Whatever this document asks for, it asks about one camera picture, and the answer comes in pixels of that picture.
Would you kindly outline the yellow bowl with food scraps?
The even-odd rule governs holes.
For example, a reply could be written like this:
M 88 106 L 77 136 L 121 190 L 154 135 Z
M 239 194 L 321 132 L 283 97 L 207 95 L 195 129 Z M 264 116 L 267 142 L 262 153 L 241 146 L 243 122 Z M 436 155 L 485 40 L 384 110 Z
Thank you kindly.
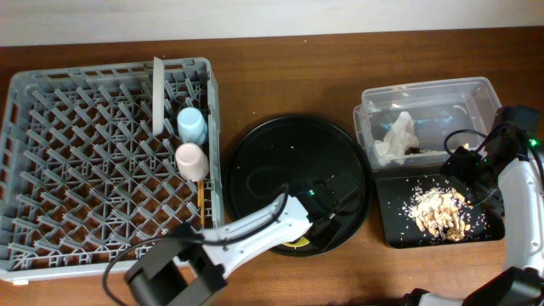
M 299 239 L 295 241 L 290 241 L 284 243 L 284 246 L 291 247 L 291 248 L 299 248 L 299 247 L 305 247 L 309 244 L 309 240 L 306 239 L 304 236 L 300 237 Z

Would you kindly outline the gold brown snack wrapper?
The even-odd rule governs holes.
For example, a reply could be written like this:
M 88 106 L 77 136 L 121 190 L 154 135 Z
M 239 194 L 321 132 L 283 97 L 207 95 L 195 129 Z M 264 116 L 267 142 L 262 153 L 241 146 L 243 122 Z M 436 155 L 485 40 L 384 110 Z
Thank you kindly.
M 406 155 L 415 155 L 415 154 L 431 154 L 431 153 L 439 153 L 438 150 L 426 150 L 421 148 L 415 148 L 415 147 L 409 147 L 406 151 Z

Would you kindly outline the white tissue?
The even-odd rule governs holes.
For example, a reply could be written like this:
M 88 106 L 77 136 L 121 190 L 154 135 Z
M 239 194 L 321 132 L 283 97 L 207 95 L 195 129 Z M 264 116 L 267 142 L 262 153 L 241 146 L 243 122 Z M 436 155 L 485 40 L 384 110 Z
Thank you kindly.
M 374 146 L 377 162 L 381 166 L 386 166 L 390 162 L 403 165 L 406 151 L 419 146 L 419 139 L 415 135 L 414 122 L 409 112 L 402 111 L 383 140 L 375 140 Z

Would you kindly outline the wooden chopstick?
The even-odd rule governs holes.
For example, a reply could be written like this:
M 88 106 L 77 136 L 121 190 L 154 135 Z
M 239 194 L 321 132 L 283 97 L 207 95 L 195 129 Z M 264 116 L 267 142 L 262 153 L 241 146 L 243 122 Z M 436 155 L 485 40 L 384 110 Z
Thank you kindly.
M 200 208 L 201 227 L 205 227 L 205 185 L 204 180 L 198 181 L 198 206 Z

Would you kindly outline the pink plastic cup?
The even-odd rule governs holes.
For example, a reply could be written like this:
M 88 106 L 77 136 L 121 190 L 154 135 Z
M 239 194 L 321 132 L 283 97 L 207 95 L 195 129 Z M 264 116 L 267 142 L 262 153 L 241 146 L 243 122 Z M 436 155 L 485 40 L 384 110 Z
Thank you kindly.
M 175 161 L 182 178 L 197 182 L 209 174 L 209 161 L 200 146 L 181 144 L 175 151 Z

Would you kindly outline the light blue plastic cup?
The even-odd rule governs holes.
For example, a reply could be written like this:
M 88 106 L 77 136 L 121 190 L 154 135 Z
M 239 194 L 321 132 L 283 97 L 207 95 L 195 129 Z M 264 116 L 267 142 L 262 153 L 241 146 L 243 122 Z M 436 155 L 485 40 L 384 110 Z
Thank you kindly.
M 207 142 L 207 122 L 195 107 L 184 107 L 177 115 L 178 134 L 183 143 L 199 146 Z

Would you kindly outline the white round plate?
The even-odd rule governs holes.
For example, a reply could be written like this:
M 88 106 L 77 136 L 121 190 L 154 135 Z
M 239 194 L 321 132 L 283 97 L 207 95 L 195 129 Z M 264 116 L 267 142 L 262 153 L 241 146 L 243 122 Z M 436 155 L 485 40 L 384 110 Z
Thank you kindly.
M 157 136 L 164 129 L 164 84 L 165 65 L 157 57 L 153 59 L 152 79 L 152 133 Z

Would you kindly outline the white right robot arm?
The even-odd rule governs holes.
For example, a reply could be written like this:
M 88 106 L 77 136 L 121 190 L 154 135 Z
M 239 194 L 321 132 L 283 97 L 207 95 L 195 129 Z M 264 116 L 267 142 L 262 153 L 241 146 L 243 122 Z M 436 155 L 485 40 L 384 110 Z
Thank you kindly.
M 538 110 L 497 110 L 475 150 L 458 147 L 440 168 L 466 203 L 504 209 L 505 269 L 464 299 L 421 288 L 401 305 L 541 305 L 543 303 L 543 143 L 536 138 Z

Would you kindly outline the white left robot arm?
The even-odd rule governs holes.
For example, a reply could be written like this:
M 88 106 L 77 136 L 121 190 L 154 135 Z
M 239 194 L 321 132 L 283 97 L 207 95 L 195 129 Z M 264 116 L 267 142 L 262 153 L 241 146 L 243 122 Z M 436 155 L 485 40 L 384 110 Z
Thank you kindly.
M 195 231 L 182 224 L 167 235 L 130 246 L 107 265 L 101 286 L 111 301 L 121 304 L 108 286 L 108 276 L 129 252 L 149 246 L 124 275 L 138 304 L 209 305 L 236 269 L 271 248 L 305 238 L 327 249 L 347 207 L 366 200 L 370 187 L 348 171 L 329 179 L 287 181 L 268 195 L 269 205 L 223 227 Z

